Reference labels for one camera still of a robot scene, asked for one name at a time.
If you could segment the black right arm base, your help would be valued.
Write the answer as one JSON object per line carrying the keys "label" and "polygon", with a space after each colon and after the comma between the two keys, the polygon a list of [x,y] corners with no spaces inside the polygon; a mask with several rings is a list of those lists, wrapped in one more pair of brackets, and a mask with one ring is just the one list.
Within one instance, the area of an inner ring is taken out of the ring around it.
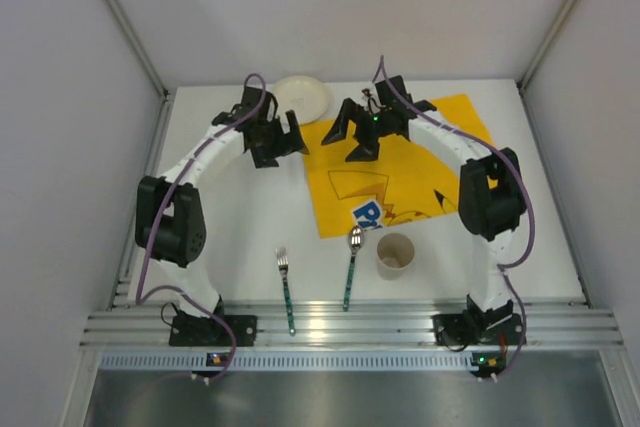
{"label": "black right arm base", "polygon": [[438,314],[432,322],[436,344],[454,352],[476,346],[515,347],[524,333],[519,314],[491,327],[478,325],[462,313]]}

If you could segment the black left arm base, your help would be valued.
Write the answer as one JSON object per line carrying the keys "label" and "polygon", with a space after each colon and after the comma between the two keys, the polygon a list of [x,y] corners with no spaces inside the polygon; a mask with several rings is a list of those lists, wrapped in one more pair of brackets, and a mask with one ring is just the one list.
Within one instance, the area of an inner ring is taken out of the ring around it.
{"label": "black left arm base", "polygon": [[[252,347],[257,335],[257,317],[226,315],[223,320],[236,338],[238,347]],[[230,347],[230,334],[211,318],[194,317],[179,312],[171,323],[171,347]]]}

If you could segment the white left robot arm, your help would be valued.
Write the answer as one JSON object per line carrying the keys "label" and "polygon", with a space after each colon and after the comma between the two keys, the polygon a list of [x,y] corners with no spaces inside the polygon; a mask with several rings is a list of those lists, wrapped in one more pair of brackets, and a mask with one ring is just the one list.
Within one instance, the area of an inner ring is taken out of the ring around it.
{"label": "white left robot arm", "polygon": [[207,240],[198,181],[221,172],[245,152],[258,169],[308,152],[296,113],[279,115],[278,101],[266,88],[244,87],[240,101],[214,117],[173,167],[140,180],[134,228],[135,243],[144,250],[135,291],[138,305],[169,291],[179,296],[180,309],[191,317],[207,319],[216,313],[221,295],[197,263]]}

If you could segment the yellow cartoon placemat cloth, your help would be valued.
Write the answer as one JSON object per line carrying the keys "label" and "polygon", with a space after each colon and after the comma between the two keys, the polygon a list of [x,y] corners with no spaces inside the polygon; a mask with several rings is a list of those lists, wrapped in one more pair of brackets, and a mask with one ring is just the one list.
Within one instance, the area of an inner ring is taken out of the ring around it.
{"label": "yellow cartoon placemat cloth", "polygon": [[323,146],[331,120],[301,127],[309,153],[303,157],[317,230],[322,239],[363,229],[426,220],[458,210],[459,171],[434,154],[390,135],[380,140],[374,162],[345,161],[355,149],[355,127],[348,137]]}

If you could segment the silver fork green handle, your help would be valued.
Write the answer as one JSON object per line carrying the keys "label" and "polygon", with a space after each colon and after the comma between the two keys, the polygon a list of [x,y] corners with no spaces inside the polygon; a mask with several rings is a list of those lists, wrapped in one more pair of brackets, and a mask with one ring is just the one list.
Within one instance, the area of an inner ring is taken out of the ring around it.
{"label": "silver fork green handle", "polygon": [[288,280],[289,261],[288,261],[288,255],[285,247],[280,247],[276,249],[276,261],[277,261],[277,267],[278,267],[278,271],[279,271],[281,282],[282,282],[289,335],[291,337],[294,337],[296,335],[296,326],[295,326],[293,303],[291,300],[289,280]]}

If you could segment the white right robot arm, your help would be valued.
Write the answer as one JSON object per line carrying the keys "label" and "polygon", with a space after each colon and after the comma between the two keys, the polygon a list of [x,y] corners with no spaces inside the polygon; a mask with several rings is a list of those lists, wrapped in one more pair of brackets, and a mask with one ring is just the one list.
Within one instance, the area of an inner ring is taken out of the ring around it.
{"label": "white right robot arm", "polygon": [[517,155],[462,130],[433,103],[413,100],[400,76],[376,83],[375,91],[372,107],[351,98],[342,102],[323,144],[345,140],[353,126],[356,146],[346,157],[349,162],[377,160],[381,138],[397,135],[457,170],[458,214],[474,241],[467,308],[492,324],[503,322],[512,316],[516,299],[507,272],[524,260],[505,262],[502,254],[521,217],[533,214]]}

